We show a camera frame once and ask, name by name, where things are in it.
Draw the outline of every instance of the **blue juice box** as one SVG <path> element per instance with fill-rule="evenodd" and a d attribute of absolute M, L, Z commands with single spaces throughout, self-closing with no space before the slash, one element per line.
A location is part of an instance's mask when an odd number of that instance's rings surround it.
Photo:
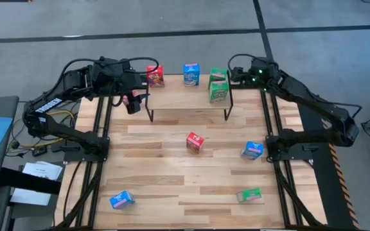
<path fill-rule="evenodd" d="M 199 64 L 184 64 L 184 85 L 199 86 Z"/>
<path fill-rule="evenodd" d="M 260 157 L 263 153 L 263 144 L 258 144 L 252 141 L 248 141 L 244 150 L 242 150 L 241 156 L 249 160 L 255 160 Z"/>
<path fill-rule="evenodd" d="M 134 197 L 128 191 L 122 191 L 109 199 L 113 209 L 123 209 L 125 206 L 135 202 Z"/>

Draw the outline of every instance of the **yellow cable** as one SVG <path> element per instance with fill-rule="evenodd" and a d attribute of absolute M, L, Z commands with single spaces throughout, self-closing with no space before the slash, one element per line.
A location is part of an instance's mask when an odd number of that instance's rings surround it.
<path fill-rule="evenodd" d="M 52 115 L 63 114 L 63 113 L 69 114 L 71 116 L 71 118 L 74 119 L 74 115 L 72 113 L 70 113 L 69 111 L 67 111 L 67 110 L 61 110 L 61 111 L 58 111 L 58 112 L 48 113 L 48 115 L 52 116 Z M 43 144 L 21 144 L 20 146 L 23 147 L 23 148 L 37 148 L 37 147 L 41 147 L 41 146 L 54 144 L 54 143 L 59 142 L 61 140 L 62 140 L 62 138 L 59 138 L 57 140 L 45 142 Z"/>

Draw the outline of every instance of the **green box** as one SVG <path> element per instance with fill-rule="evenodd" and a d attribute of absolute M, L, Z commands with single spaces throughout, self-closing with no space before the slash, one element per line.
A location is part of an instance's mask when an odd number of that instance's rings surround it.
<path fill-rule="evenodd" d="M 238 202 L 244 202 L 262 198 L 262 194 L 260 188 L 254 188 L 240 191 L 236 194 L 236 197 Z"/>
<path fill-rule="evenodd" d="M 227 81 L 226 69 L 212 67 L 211 74 L 209 75 L 208 90 L 211 89 L 212 81 L 224 81 L 224 80 Z"/>
<path fill-rule="evenodd" d="M 221 102 L 226 99 L 228 95 L 228 82 L 227 81 L 212 81 L 209 86 L 209 102 Z"/>

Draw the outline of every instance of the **black metal rail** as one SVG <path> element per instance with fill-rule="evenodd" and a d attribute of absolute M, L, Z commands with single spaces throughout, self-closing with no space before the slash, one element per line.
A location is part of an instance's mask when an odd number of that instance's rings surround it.
<path fill-rule="evenodd" d="M 263 114 L 265 115 L 265 122 L 267 124 L 268 135 L 273 135 L 272 123 L 270 122 L 270 116 L 269 116 L 267 96 L 264 92 L 261 92 L 261 100 L 262 100 Z M 279 162 L 274 163 L 274 169 L 275 169 L 275 176 L 276 176 L 277 189 L 278 189 L 277 192 L 279 194 L 279 202 L 281 204 L 283 222 L 284 222 L 284 225 L 287 226 L 290 224 L 290 220 L 289 220 L 289 215 L 288 215 L 288 209 L 286 207 L 285 192 L 283 191 L 282 185 L 278 183 L 278 170 L 280 171 L 281 169 Z"/>
<path fill-rule="evenodd" d="M 99 130 L 100 121 L 101 121 L 101 113 L 102 113 L 102 105 L 103 105 L 103 98 L 100 98 L 98 100 L 98 105 L 96 107 L 94 126 L 92 128 L 93 132 L 98 132 Z M 85 190 L 87 190 L 89 178 L 91 177 L 92 164 L 93 164 L 92 162 L 87 162 L 87 165 L 85 167 L 84 180 L 82 182 L 81 194 L 83 194 Z M 81 210 L 76 215 L 76 221 L 75 221 L 76 227 L 79 227 L 81 225 L 82 216 L 84 214 L 84 207 L 85 207 L 85 203 L 82 205 Z"/>
<path fill-rule="evenodd" d="M 105 123 L 103 125 L 102 137 L 108 137 L 109 124 L 110 124 L 110 114 L 112 112 L 112 101 L 113 97 L 108 98 L 107 112 L 105 114 Z M 94 226 L 95 213 L 96 213 L 96 204 L 98 202 L 98 194 L 100 191 L 100 182 L 102 175 L 103 162 L 98 162 L 96 165 L 96 174 L 98 174 L 98 183 L 95 185 L 94 191 L 92 192 L 91 208 L 89 209 L 89 219 L 88 226 Z"/>
<path fill-rule="evenodd" d="M 277 132 L 281 133 L 281 131 L 282 131 L 282 122 L 281 122 L 281 115 L 279 114 L 279 108 L 278 108 L 278 103 L 276 101 L 276 97 L 271 96 L 271 101 L 272 101 L 272 108 L 274 109 L 274 114 L 275 114 Z M 290 161 L 289 160 L 284 160 L 283 163 L 285 165 L 285 171 L 286 171 L 286 177 L 288 179 L 288 184 L 289 184 L 290 188 L 292 189 L 292 191 L 294 192 L 294 194 L 296 194 L 294 175 L 292 173 L 292 167 L 290 165 Z M 296 204 L 294 204 L 294 212 L 295 212 L 296 224 L 297 225 L 303 225 L 302 215 L 301 215 L 301 212 L 299 211 L 299 208 Z"/>

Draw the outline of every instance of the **juice box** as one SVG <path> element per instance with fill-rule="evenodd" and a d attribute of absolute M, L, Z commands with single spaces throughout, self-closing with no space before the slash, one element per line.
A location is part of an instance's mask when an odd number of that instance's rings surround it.
<path fill-rule="evenodd" d="M 204 144 L 205 139 L 200 137 L 199 135 L 191 132 L 186 138 L 186 147 L 190 150 L 194 151 L 195 153 L 199 153 L 202 145 Z"/>
<path fill-rule="evenodd" d="M 227 80 L 227 74 L 225 69 L 220 69 L 213 67 L 211 68 L 211 74 L 209 75 L 209 88 L 211 88 L 211 82 L 212 81 L 226 81 Z"/>
<path fill-rule="evenodd" d="M 229 86 L 227 81 L 212 81 L 209 86 L 209 102 L 221 102 L 226 99 Z"/>
<path fill-rule="evenodd" d="M 262 195 L 260 188 L 254 188 L 240 191 L 236 194 L 236 197 L 238 202 L 244 202 L 262 198 Z"/>
<path fill-rule="evenodd" d="M 146 70 L 151 71 L 154 68 L 155 66 L 148 66 L 146 67 Z M 150 87 L 165 87 L 163 67 L 161 65 L 158 67 L 158 69 L 154 70 L 153 72 L 147 73 L 146 78 L 149 81 Z"/>
<path fill-rule="evenodd" d="M 263 153 L 263 144 L 258 144 L 248 141 L 244 150 L 242 150 L 241 157 L 249 160 L 255 160 Z"/>
<path fill-rule="evenodd" d="M 184 85 L 199 86 L 199 64 L 184 64 Z"/>
<path fill-rule="evenodd" d="M 125 206 L 135 202 L 134 197 L 128 191 L 122 191 L 109 199 L 113 209 L 123 209 Z"/>

